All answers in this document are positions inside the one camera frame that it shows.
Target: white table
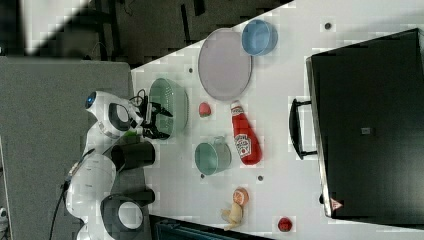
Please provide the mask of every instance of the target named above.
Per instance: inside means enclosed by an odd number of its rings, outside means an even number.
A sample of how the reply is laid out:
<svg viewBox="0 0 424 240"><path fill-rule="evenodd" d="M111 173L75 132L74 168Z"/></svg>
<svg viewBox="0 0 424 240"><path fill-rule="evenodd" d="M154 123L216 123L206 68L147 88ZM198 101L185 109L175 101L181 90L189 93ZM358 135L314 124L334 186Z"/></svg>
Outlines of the white table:
<svg viewBox="0 0 424 240"><path fill-rule="evenodd" d="M91 0L20 0L25 52L34 53Z"/></svg>
<svg viewBox="0 0 424 240"><path fill-rule="evenodd" d="M240 101L258 135L263 160L244 166L233 143L230 102L212 99L202 88L197 60L203 42L186 47L132 71L135 92L165 77L186 88L190 113L183 134L154 141L158 160L145 168L146 183L156 192L150 213L198 224L220 227L226 223L220 209L229 207L232 193L245 187L251 197L243 225L235 231L276 239L417 239L417 230L339 221L325 217L316 156L300 160L291 145L288 116L293 98L308 99L305 60L312 54L424 27L422 0L296 0L258 18L274 24L277 48L254 58L252 77ZM333 27L324 29L330 22ZM246 23L234 27L241 31ZM199 104L207 101L213 115L200 119ZM305 150L314 150L312 116L304 107ZM204 139L225 136L232 152L229 170L200 178L194 149ZM262 182L257 177L263 176ZM277 222L288 216L292 232L281 233Z"/></svg>

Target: blue bowl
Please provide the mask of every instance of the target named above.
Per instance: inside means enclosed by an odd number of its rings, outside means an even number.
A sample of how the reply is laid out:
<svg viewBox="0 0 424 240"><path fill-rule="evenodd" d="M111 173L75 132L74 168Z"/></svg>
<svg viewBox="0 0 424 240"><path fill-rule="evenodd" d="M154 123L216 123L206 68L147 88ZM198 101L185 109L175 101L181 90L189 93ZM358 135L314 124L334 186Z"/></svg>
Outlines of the blue bowl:
<svg viewBox="0 0 424 240"><path fill-rule="evenodd" d="M252 56L262 56L275 48L278 33L274 26L262 20L250 21L243 29L241 43L244 51Z"/></svg>

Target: ketchup label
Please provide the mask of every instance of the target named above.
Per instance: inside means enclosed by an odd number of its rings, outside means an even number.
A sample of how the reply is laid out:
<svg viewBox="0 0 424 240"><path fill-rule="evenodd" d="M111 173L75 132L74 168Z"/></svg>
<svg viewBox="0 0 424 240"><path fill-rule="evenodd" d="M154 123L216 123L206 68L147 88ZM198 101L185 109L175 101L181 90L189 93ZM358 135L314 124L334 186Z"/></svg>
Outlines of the ketchup label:
<svg viewBox="0 0 424 240"><path fill-rule="evenodd" d="M243 111L243 109L241 107L235 107L235 108L231 109L231 114L233 116L237 116L237 115L239 115L241 113L244 113L244 111Z"/></svg>
<svg viewBox="0 0 424 240"><path fill-rule="evenodd" d="M237 151L240 155L240 158L249 156L252 152L252 143L247 134L239 134L234 138Z"/></svg>

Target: red ball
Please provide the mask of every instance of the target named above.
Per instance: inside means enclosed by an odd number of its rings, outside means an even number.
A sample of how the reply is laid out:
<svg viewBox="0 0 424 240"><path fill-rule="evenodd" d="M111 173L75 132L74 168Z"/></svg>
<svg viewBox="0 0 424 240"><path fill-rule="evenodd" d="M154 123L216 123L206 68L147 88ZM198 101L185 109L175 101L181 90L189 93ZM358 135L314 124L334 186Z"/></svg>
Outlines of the red ball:
<svg viewBox="0 0 424 240"><path fill-rule="evenodd" d="M278 229L280 229L280 231L282 232L288 232L291 230L293 224L290 221L290 219L283 217L280 219L280 221L278 222Z"/></svg>

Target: suitcase handle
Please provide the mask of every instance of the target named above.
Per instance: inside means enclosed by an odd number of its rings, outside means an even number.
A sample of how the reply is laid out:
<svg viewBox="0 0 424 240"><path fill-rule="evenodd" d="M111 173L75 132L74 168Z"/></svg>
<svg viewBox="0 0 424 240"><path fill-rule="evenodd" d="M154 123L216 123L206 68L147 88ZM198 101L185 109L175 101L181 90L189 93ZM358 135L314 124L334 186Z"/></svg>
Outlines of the suitcase handle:
<svg viewBox="0 0 424 240"><path fill-rule="evenodd" d="M309 105L309 104L311 104L311 101L299 102L296 99L294 99L292 102L292 106L290 109L290 116L289 116L290 138L292 140L294 149L297 152L297 155L299 155L300 159L302 160L304 156L317 154L317 151L311 151L311 152L303 151L303 145L302 145L302 130L300 128L298 107Z"/></svg>

